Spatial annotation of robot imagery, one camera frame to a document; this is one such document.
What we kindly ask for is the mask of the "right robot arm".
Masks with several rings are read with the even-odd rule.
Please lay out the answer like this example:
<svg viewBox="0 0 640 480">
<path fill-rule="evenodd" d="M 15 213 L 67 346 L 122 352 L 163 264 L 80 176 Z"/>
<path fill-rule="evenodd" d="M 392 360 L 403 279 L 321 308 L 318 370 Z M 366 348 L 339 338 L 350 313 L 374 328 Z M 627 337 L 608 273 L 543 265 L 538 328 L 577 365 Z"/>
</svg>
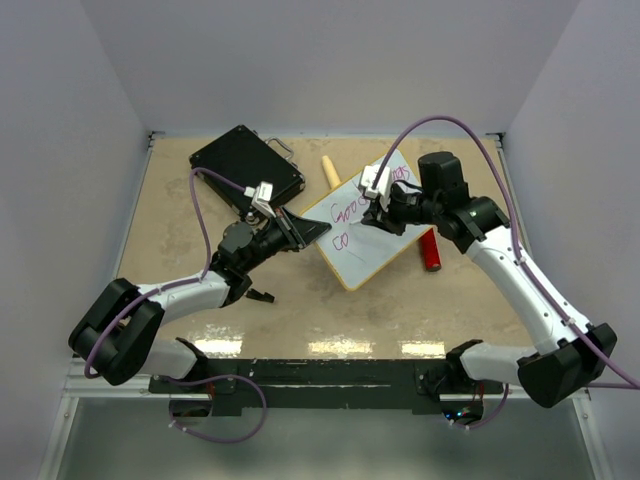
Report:
<svg viewBox="0 0 640 480">
<path fill-rule="evenodd" d="M 389 167 L 367 166 L 358 188 L 368 200 L 362 222 L 401 235 L 409 225 L 433 225 L 497 286 L 523 322 L 532 348 L 469 341 L 448 353 L 448 386 L 469 392 L 480 380 L 521 386 L 551 408 L 596 380 L 616 343 L 606 323 L 594 325 L 549 282 L 519 243 L 509 219 L 486 196 L 474 197 L 450 152 L 418 160 L 420 186 L 394 180 Z"/>
</svg>

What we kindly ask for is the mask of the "yellow framed whiteboard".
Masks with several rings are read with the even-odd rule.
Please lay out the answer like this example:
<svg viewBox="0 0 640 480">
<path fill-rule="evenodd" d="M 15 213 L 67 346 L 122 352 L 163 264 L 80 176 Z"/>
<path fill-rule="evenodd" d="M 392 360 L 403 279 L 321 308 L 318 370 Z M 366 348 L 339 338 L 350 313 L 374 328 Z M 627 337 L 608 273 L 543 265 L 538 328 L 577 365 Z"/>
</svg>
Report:
<svg viewBox="0 0 640 480">
<path fill-rule="evenodd" d="M 361 172 L 326 193 L 302 211 L 306 219 L 331 225 L 316 241 L 317 248 L 344 289 L 355 291 L 432 229 L 409 225 L 403 235 L 384 232 L 360 223 L 368 200 L 358 190 Z"/>
</svg>

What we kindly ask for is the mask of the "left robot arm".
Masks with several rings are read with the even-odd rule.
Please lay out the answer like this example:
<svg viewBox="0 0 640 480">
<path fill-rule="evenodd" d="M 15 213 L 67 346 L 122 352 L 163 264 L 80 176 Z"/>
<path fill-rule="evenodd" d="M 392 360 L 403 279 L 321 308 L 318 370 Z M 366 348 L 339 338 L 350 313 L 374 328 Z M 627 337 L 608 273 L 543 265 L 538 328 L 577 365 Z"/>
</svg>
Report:
<svg viewBox="0 0 640 480">
<path fill-rule="evenodd" d="M 170 376 L 185 392 L 200 390 L 207 368 L 199 351 L 176 339 L 157 340 L 160 327 L 203 310 L 227 307 L 250 289 L 250 272 L 280 252 L 299 252 L 329 232 L 329 223 L 306 219 L 286 208 L 260 228 L 229 225 L 203 272 L 166 283 L 135 285 L 111 281 L 68 338 L 84 359 L 89 378 L 117 386 L 139 373 Z"/>
</svg>

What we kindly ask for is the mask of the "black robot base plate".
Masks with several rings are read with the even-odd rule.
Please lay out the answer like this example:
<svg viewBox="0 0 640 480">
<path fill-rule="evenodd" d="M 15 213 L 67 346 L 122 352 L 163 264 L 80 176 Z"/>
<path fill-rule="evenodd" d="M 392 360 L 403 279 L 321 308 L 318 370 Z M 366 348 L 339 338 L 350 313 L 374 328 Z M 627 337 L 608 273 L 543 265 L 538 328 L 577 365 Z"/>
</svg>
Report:
<svg viewBox="0 0 640 480">
<path fill-rule="evenodd" d="M 167 394 L 178 415 L 194 408 L 202 415 L 239 416 L 263 403 L 271 409 L 405 410 L 416 415 L 472 405 L 483 413 L 478 395 L 501 394 L 502 384 L 464 380 L 444 359 L 318 360 L 211 359 L 197 379 L 220 375 L 208 385 L 179 386 L 150 380 L 153 394 Z"/>
</svg>

